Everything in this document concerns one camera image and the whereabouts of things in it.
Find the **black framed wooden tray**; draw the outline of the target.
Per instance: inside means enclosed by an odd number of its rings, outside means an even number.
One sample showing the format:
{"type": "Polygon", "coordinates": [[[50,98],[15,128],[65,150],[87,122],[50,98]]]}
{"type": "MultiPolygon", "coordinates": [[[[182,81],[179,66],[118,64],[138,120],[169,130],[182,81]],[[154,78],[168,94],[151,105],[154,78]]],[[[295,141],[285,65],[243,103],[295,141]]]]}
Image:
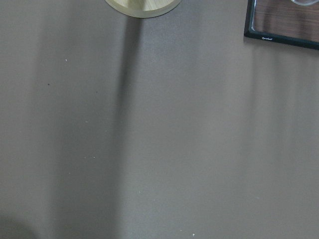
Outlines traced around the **black framed wooden tray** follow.
{"type": "Polygon", "coordinates": [[[318,50],[319,3],[300,6],[291,0],[249,0],[244,36],[318,50]]]}

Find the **round light wooden base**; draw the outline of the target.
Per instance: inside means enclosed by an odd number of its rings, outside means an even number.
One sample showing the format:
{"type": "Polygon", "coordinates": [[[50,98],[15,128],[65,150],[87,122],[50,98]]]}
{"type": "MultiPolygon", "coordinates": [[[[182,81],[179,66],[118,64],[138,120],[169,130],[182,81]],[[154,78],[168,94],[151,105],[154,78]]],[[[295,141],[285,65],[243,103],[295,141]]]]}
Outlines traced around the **round light wooden base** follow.
{"type": "Polygon", "coordinates": [[[105,0],[105,2],[127,16],[152,18],[173,10],[181,0],[105,0]]]}

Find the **clear glass object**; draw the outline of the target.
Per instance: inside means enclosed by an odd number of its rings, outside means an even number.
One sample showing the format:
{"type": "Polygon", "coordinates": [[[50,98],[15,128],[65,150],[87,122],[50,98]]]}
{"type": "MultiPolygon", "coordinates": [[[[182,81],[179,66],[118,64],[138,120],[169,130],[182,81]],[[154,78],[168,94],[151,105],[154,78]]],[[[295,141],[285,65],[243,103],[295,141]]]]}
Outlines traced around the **clear glass object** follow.
{"type": "Polygon", "coordinates": [[[300,6],[310,6],[319,2],[319,0],[291,0],[291,2],[300,6]]]}

